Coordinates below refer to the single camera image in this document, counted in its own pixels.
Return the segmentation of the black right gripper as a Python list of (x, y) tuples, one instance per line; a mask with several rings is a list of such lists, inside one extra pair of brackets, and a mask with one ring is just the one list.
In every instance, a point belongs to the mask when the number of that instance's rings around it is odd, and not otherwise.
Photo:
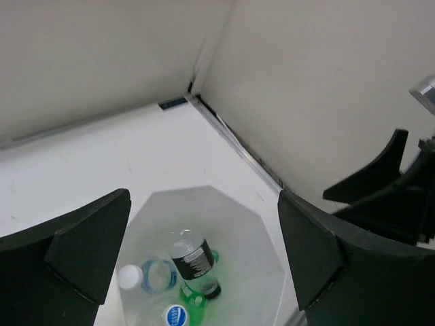
[(402, 172), (408, 131), (395, 129), (369, 164), (323, 192), (345, 203), (335, 217), (408, 245), (434, 239), (434, 140), (419, 141), (419, 153)]

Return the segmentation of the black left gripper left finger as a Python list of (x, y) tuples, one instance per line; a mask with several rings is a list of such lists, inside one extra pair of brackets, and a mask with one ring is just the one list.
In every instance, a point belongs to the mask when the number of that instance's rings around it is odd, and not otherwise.
[(93, 325), (105, 303), (131, 211), (117, 189), (1, 238), (2, 325)]

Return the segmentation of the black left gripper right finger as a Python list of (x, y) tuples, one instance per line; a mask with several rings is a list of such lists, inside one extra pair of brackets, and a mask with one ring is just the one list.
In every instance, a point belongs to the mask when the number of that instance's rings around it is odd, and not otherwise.
[(433, 325), (434, 252), (278, 199), (298, 307), (309, 325)]

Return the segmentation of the blue label bottle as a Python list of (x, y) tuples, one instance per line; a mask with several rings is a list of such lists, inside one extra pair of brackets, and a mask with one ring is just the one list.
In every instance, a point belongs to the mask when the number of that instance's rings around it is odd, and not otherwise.
[(118, 285), (125, 291), (142, 289), (157, 295), (169, 291), (177, 284), (177, 270), (166, 259), (151, 257), (141, 266), (129, 264), (118, 271)]

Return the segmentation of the black label small bottle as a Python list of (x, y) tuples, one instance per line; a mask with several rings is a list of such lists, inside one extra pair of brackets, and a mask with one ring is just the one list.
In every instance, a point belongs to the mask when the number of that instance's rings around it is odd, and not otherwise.
[(199, 288), (208, 300), (214, 300), (221, 294), (215, 258), (201, 232), (195, 229), (175, 231), (169, 252), (184, 282)]

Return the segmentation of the green plastic bottle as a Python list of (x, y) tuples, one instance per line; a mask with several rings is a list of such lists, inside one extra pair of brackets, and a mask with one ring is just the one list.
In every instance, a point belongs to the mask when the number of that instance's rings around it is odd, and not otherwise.
[(179, 289), (179, 298), (187, 308), (190, 325), (201, 325), (205, 319), (205, 312), (209, 300), (205, 294), (193, 285), (183, 282)]

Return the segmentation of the clear unlabelled plastic bottle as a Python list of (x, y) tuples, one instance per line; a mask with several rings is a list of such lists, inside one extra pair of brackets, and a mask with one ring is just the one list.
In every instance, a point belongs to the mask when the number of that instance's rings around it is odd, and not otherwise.
[(155, 305), (142, 312), (136, 325), (186, 326), (190, 324), (187, 309), (181, 304)]

